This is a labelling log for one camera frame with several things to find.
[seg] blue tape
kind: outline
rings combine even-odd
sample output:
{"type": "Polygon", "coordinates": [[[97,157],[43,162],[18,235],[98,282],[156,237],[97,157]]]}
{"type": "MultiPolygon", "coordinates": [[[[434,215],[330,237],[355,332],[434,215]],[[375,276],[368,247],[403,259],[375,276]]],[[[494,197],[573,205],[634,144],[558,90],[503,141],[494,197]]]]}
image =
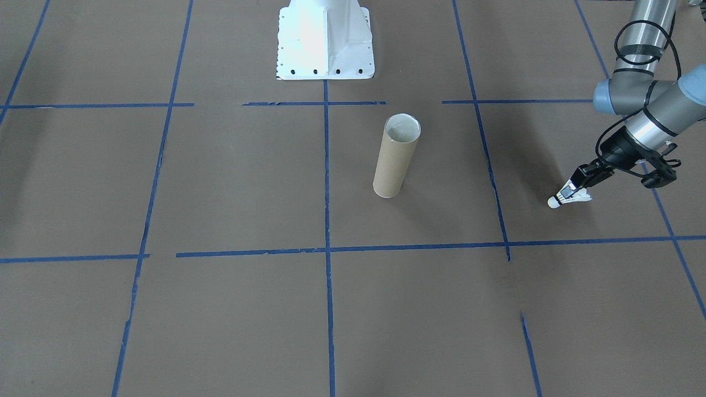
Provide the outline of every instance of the blue tape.
{"type": "Polygon", "coordinates": [[[541,245],[572,245],[572,244],[615,244],[627,242],[664,242],[671,237],[617,237],[613,239],[570,239],[570,240],[538,240],[510,242],[513,247],[535,247],[541,245]]]}
{"type": "Polygon", "coordinates": [[[181,46],[179,48],[179,57],[176,60],[176,68],[174,70],[174,80],[172,81],[172,94],[169,96],[169,106],[167,107],[167,116],[164,120],[164,129],[162,130],[162,140],[160,142],[160,151],[157,155],[157,164],[155,166],[155,176],[152,179],[152,191],[150,192],[150,202],[147,207],[147,215],[145,217],[145,231],[140,243],[140,256],[135,267],[135,278],[133,279],[132,296],[130,300],[130,314],[125,322],[123,330],[123,340],[120,346],[120,355],[118,357],[118,365],[115,370],[115,380],[113,381],[112,397],[118,396],[120,387],[120,378],[123,372],[123,364],[125,361],[125,352],[127,350],[128,340],[130,336],[130,327],[132,324],[133,313],[135,311],[135,301],[137,299],[138,279],[142,272],[142,264],[144,259],[145,249],[147,247],[147,238],[150,233],[150,221],[152,220],[152,210],[155,205],[155,197],[157,196],[157,185],[160,180],[160,170],[162,169],[162,157],[164,156],[164,145],[167,142],[167,133],[169,132],[169,123],[172,119],[172,109],[174,108],[174,98],[177,95],[177,86],[179,85],[179,73],[181,72],[181,60],[184,58],[184,47],[186,46],[186,37],[189,34],[189,23],[191,22],[191,11],[193,10],[193,0],[189,0],[189,8],[186,12],[186,22],[184,23],[184,33],[181,36],[181,46]]]}
{"type": "Polygon", "coordinates": [[[384,100],[354,101],[354,102],[247,102],[242,106],[355,106],[355,105],[386,105],[384,100]]]}
{"type": "Polygon", "coordinates": [[[525,345],[527,345],[527,355],[529,355],[529,366],[532,368],[532,378],[534,378],[534,389],[537,391],[537,397],[542,397],[542,385],[539,384],[539,374],[537,373],[537,363],[534,361],[534,351],[532,349],[532,341],[530,333],[527,330],[527,322],[525,321],[525,313],[520,312],[522,316],[522,333],[525,335],[525,345]]]}
{"type": "Polygon", "coordinates": [[[137,259],[139,254],[127,255],[81,255],[81,256],[35,256],[30,258],[0,258],[0,263],[50,263],[50,262],[80,262],[80,261],[121,261],[137,259]]]}
{"type": "Polygon", "coordinates": [[[676,239],[677,239],[678,241],[706,240],[706,236],[704,236],[704,235],[696,235],[696,236],[676,236],[676,239]]]}
{"type": "Polygon", "coordinates": [[[488,248],[504,247],[504,242],[470,242],[455,244],[411,244],[411,245],[370,245],[360,247],[333,247],[331,252],[360,251],[407,251],[415,249],[454,249],[454,248],[488,248]]]}
{"type": "Polygon", "coordinates": [[[247,102],[243,106],[323,106],[323,102],[247,102]]]}
{"type": "MultiPolygon", "coordinates": [[[[174,107],[193,107],[193,102],[174,103],[174,107]]],[[[11,105],[9,109],[102,109],[112,107],[168,107],[169,103],[81,103],[56,105],[11,105]]]]}
{"type": "Polygon", "coordinates": [[[591,103],[592,100],[563,100],[563,99],[537,99],[537,100],[478,100],[478,103],[591,103]]]}
{"type": "Polygon", "coordinates": [[[20,83],[20,78],[22,77],[22,72],[25,70],[25,66],[27,66],[27,60],[30,58],[30,54],[32,54],[32,48],[35,46],[35,42],[37,41],[37,36],[40,34],[40,30],[42,29],[42,24],[44,24],[44,17],[47,16],[47,9],[49,9],[49,3],[51,0],[46,0],[44,3],[44,8],[42,9],[42,15],[40,16],[40,20],[37,23],[37,27],[35,28],[35,33],[32,35],[32,39],[30,40],[30,46],[27,48],[27,52],[25,52],[25,57],[22,58],[22,63],[20,64],[20,69],[17,71],[17,75],[15,75],[15,80],[12,83],[12,88],[10,88],[10,93],[7,95],[7,100],[5,101],[5,107],[2,109],[2,113],[0,113],[0,125],[2,125],[3,120],[5,120],[5,115],[7,114],[7,109],[12,103],[12,97],[15,96],[15,91],[17,91],[17,86],[20,83]]]}
{"type": "Polygon", "coordinates": [[[562,99],[537,99],[537,100],[443,100],[443,105],[472,105],[474,103],[590,103],[592,100],[562,100],[562,99]]]}
{"type": "Polygon", "coordinates": [[[588,33],[588,38],[591,39],[591,45],[593,45],[593,50],[596,52],[596,56],[598,57],[598,61],[601,63],[601,67],[603,68],[603,74],[606,75],[606,78],[610,78],[610,75],[608,74],[608,69],[606,68],[606,64],[603,62],[603,57],[601,57],[601,52],[598,50],[598,46],[596,45],[596,40],[594,40],[593,33],[591,33],[591,28],[588,26],[588,21],[586,20],[586,16],[583,14],[583,10],[581,9],[581,5],[578,3],[578,0],[574,0],[574,3],[576,3],[576,9],[578,9],[578,13],[581,16],[581,20],[583,21],[583,25],[586,28],[586,33],[588,33]]]}
{"type": "Polygon", "coordinates": [[[493,187],[493,192],[495,193],[495,202],[498,207],[498,219],[500,220],[500,229],[503,233],[503,241],[505,242],[505,254],[508,257],[508,261],[512,260],[510,256],[510,245],[508,244],[508,232],[505,229],[505,220],[503,219],[503,209],[500,205],[500,196],[498,195],[498,187],[495,183],[495,176],[493,175],[493,165],[490,159],[490,152],[488,150],[488,142],[486,141],[485,131],[483,128],[483,119],[481,118],[481,110],[478,106],[478,97],[476,96],[476,86],[473,84],[473,74],[471,73],[471,64],[468,61],[468,53],[466,51],[466,41],[463,38],[463,30],[461,29],[461,20],[458,16],[458,7],[456,5],[456,0],[452,0],[453,3],[453,13],[456,17],[456,28],[458,29],[458,38],[461,41],[461,49],[463,50],[463,60],[466,63],[466,72],[468,73],[468,83],[471,88],[471,96],[473,97],[474,107],[476,110],[476,118],[478,119],[478,130],[481,134],[481,142],[483,143],[483,151],[485,152],[486,160],[488,162],[488,175],[490,176],[490,182],[493,187]]]}
{"type": "MultiPolygon", "coordinates": [[[[642,170],[647,173],[647,166],[643,163],[642,164],[642,170]]],[[[678,239],[676,235],[674,234],[674,230],[671,228],[671,223],[669,222],[669,218],[666,215],[666,211],[664,210],[664,206],[662,205],[662,200],[659,198],[659,194],[657,193],[656,189],[651,189],[652,194],[654,195],[654,199],[657,202],[657,207],[659,207],[659,212],[662,214],[662,219],[664,220],[664,224],[666,226],[667,232],[669,232],[669,236],[671,238],[671,242],[674,245],[674,249],[676,250],[676,254],[679,257],[679,261],[681,262],[681,267],[684,269],[684,273],[686,274],[686,278],[689,280],[689,285],[691,286],[691,290],[694,293],[694,297],[696,298],[696,302],[699,305],[699,309],[701,309],[701,314],[704,317],[704,320],[706,320],[706,306],[704,305],[703,299],[701,299],[701,294],[699,293],[698,288],[696,287],[696,282],[694,281],[694,277],[691,275],[691,270],[689,270],[689,265],[686,263],[686,259],[684,259],[684,255],[681,252],[681,247],[679,246],[678,239]]]]}
{"type": "Polygon", "coordinates": [[[328,140],[328,80],[323,81],[323,147],[324,147],[324,203],[325,203],[325,252],[326,252],[326,310],[328,315],[328,385],[330,397],[336,396],[336,366],[333,346],[333,287],[331,281],[331,217],[330,217],[330,168],[328,140]]]}
{"type": "MultiPolygon", "coordinates": [[[[682,240],[706,240],[705,236],[677,236],[682,240]]],[[[574,244],[624,244],[633,242],[670,242],[670,236],[655,237],[616,237],[606,239],[567,239],[567,240],[535,240],[535,241],[510,241],[511,247],[537,247],[547,245],[574,245],[574,244]]],[[[504,247],[504,242],[468,242],[449,244],[406,244],[406,245],[367,245],[349,247],[329,247],[330,252],[362,252],[362,251],[411,251],[427,249],[469,249],[504,247]]],[[[210,256],[250,256],[250,255],[281,255],[281,254],[316,254],[326,252],[325,247],[318,248],[288,248],[288,249],[250,249],[243,251],[195,251],[179,252],[177,258],[201,258],[210,256]]]]}
{"type": "Polygon", "coordinates": [[[386,105],[387,102],[384,100],[379,100],[379,101],[354,101],[354,102],[329,102],[329,106],[341,106],[341,105],[348,105],[348,106],[369,106],[369,105],[386,105]]]}
{"type": "Polygon", "coordinates": [[[249,249],[244,251],[196,251],[179,252],[177,258],[206,258],[211,256],[252,256],[252,255],[283,255],[283,254],[315,254],[325,252],[325,248],[292,248],[292,249],[249,249]]]}

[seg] paper towel roll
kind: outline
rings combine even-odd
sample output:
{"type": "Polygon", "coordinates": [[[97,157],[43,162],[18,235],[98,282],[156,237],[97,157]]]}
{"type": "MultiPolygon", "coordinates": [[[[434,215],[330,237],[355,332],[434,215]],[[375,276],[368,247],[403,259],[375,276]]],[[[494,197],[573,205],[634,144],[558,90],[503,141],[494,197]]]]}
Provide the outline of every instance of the paper towel roll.
{"type": "Polygon", "coordinates": [[[408,114],[396,114],[387,120],[373,179],[378,196],[389,199],[400,193],[420,134],[419,122],[408,114]]]}

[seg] shuttlecock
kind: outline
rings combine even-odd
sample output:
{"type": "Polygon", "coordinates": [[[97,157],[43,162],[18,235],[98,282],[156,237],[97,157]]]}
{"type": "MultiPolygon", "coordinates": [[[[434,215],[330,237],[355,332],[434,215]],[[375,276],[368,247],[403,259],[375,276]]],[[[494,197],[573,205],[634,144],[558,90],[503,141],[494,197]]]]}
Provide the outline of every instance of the shuttlecock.
{"type": "Polygon", "coordinates": [[[591,199],[592,197],[588,194],[586,188],[577,190],[571,179],[569,179],[557,194],[549,197],[546,203],[549,204],[549,208],[559,208],[563,204],[591,201],[591,199]]]}

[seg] floor tile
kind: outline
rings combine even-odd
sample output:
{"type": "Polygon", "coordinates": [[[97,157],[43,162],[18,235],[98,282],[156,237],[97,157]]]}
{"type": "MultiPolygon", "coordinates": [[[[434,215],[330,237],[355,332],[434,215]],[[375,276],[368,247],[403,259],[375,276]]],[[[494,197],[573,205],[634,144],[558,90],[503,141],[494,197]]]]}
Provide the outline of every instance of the floor tile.
{"type": "Polygon", "coordinates": [[[330,108],[333,246],[503,241],[473,107],[330,108]],[[373,176],[383,125],[409,112],[421,138],[402,191],[378,197],[373,176]]]}
{"type": "Polygon", "coordinates": [[[4,396],[110,396],[135,261],[0,266],[4,396]]]}
{"type": "Polygon", "coordinates": [[[0,257],[136,254],[164,109],[16,109],[0,127],[0,257]]]}
{"type": "Polygon", "coordinates": [[[510,240],[669,235],[652,192],[621,172],[589,188],[589,203],[546,204],[596,158],[596,140],[615,116],[588,103],[482,105],[481,114],[510,240]]]}
{"type": "Polygon", "coordinates": [[[479,99],[586,99],[604,78],[572,1],[459,2],[479,99]]]}
{"type": "Polygon", "coordinates": [[[279,81],[277,21],[287,1],[197,1],[176,98],[202,105],[322,101],[320,81],[279,81]]]}
{"type": "Polygon", "coordinates": [[[169,102],[187,1],[53,1],[13,105],[169,102]]]}
{"type": "Polygon", "coordinates": [[[332,256],[338,396],[533,396],[502,248],[332,256]]]}
{"type": "Polygon", "coordinates": [[[12,89],[27,48],[42,15],[43,0],[8,0],[0,4],[0,100],[12,89]]]}
{"type": "Polygon", "coordinates": [[[148,259],[120,396],[327,396],[322,254],[148,259]]]}
{"type": "Polygon", "coordinates": [[[670,242],[515,248],[546,396],[699,396],[706,323],[670,242]]]}
{"type": "Polygon", "coordinates": [[[148,251],[323,247],[322,113],[175,109],[148,251]]]}

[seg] brown paper floor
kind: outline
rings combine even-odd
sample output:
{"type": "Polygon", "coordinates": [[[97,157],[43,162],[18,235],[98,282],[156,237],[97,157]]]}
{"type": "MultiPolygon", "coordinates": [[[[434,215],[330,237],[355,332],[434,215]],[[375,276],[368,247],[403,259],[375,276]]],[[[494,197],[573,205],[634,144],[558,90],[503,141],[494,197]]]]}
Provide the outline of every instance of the brown paper floor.
{"type": "Polygon", "coordinates": [[[0,395],[702,395],[706,124],[546,205],[633,2],[363,0],[376,77],[328,83],[275,80],[287,3],[0,2],[0,395]]]}

